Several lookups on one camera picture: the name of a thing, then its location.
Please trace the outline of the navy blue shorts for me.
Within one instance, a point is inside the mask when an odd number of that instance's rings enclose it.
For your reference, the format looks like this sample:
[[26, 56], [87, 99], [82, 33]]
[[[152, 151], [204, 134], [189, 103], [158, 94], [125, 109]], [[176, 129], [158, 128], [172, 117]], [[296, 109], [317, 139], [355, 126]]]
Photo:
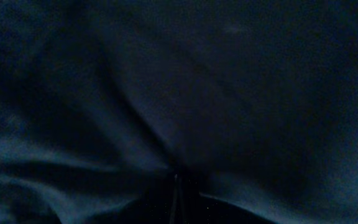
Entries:
[[169, 175], [358, 223], [358, 1], [0, 1], [0, 223], [89, 223]]

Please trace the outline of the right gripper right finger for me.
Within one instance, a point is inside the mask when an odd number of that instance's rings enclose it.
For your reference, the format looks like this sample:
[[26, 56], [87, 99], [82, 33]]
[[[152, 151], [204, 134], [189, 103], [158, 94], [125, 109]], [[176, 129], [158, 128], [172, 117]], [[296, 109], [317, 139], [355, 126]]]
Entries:
[[179, 224], [273, 224], [226, 202], [204, 197], [196, 180], [178, 177]]

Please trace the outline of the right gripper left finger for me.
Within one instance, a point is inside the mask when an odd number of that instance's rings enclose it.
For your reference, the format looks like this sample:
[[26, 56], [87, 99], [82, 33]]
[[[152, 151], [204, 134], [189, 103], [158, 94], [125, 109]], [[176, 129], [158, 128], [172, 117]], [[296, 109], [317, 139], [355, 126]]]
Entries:
[[177, 177], [169, 175], [118, 212], [97, 215], [90, 224], [176, 224]]

